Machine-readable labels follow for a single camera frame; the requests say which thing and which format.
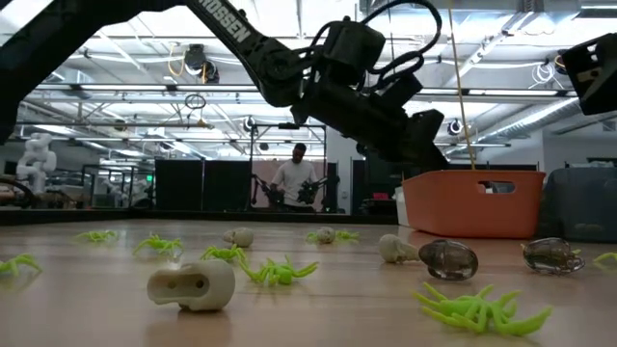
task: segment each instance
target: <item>orange plastic basket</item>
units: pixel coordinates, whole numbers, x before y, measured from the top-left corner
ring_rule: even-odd
[[[441,171],[403,181],[410,227],[445,237],[530,238],[535,232],[545,173]],[[491,193],[487,182],[506,184]]]

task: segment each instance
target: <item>black robotic arm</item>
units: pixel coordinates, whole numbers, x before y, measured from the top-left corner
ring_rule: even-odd
[[[419,51],[376,69],[386,40],[366,24],[384,9],[404,3],[429,9],[436,18],[436,36]],[[227,0],[53,0],[0,49],[0,80],[11,86],[0,104],[0,143],[13,133],[19,102],[101,27],[177,5],[186,5],[240,60],[267,103],[292,106],[297,123],[314,117],[387,160],[445,167],[433,144],[443,115],[431,110],[408,117],[403,109],[422,89],[414,72],[442,26],[426,0],[392,1],[362,22],[349,17],[330,22],[311,46],[298,50],[261,35]],[[327,29],[324,44],[317,45]],[[411,67],[393,72],[411,60]],[[379,75],[375,86],[364,86],[368,73]]]

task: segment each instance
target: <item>wooden surface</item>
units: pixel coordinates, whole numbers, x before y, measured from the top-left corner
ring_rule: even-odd
[[[0,259],[33,254],[44,272],[28,279],[1,279],[0,347],[58,346],[609,346],[617,340],[617,274],[592,264],[569,277],[533,274],[523,264],[518,241],[465,241],[476,250],[480,270],[469,281],[432,279],[421,264],[386,265],[376,253],[384,233],[399,233],[421,245],[433,238],[403,227],[345,226],[359,231],[359,244],[317,247],[304,236],[316,225],[252,224],[256,236],[250,260],[289,254],[298,267],[319,261],[319,269],[290,286],[262,288],[236,268],[236,291],[219,313],[181,312],[157,306],[146,294],[148,276],[173,264],[135,258],[132,248],[148,234],[180,237],[197,259],[221,234],[242,223],[202,221],[117,221],[0,228]],[[114,247],[76,246],[74,234],[110,228],[120,232]],[[588,259],[617,246],[580,245]],[[544,305],[554,314],[540,332],[525,338],[474,335],[449,329],[424,316],[410,291],[423,281],[454,297],[474,294],[489,283],[494,296],[523,290],[517,317]]]

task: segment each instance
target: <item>man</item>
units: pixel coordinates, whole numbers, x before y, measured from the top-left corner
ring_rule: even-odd
[[[302,188],[302,183],[305,181],[308,181],[308,183],[317,181],[315,168],[311,163],[302,161],[306,152],[307,146],[305,144],[297,144],[293,148],[291,160],[279,167],[270,185],[273,190],[284,191],[284,205],[293,212],[315,212],[312,206],[304,202],[298,202],[298,192]]]

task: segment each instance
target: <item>humanoid robot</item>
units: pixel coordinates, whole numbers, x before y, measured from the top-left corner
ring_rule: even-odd
[[[56,153],[49,150],[51,135],[32,134],[32,139],[26,141],[26,151],[17,162],[17,179],[28,180],[34,194],[45,192],[47,173],[56,170]]]

